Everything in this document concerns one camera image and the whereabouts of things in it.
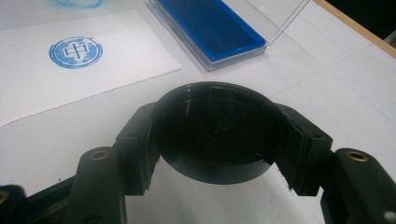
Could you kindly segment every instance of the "circular stamp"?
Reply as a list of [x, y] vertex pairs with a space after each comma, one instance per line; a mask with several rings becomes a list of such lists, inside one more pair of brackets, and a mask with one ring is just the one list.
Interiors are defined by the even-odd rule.
[[49, 57], [64, 68], [82, 68], [96, 63], [102, 57], [102, 46], [91, 38], [71, 37], [49, 48]]

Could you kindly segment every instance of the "white table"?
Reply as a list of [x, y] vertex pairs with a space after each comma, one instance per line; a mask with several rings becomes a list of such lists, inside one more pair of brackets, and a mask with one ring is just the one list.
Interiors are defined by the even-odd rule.
[[[235, 83], [291, 106], [333, 138], [332, 150], [370, 153], [396, 179], [396, 60], [326, 10], [309, 3], [263, 56], [207, 73], [139, 7], [183, 68], [0, 127], [0, 185], [32, 195], [74, 175], [79, 157], [111, 147], [139, 106], [196, 81]], [[247, 183], [213, 186], [160, 159], [150, 190], [126, 201], [129, 223], [305, 224], [324, 222], [320, 196], [296, 196], [275, 165]]]

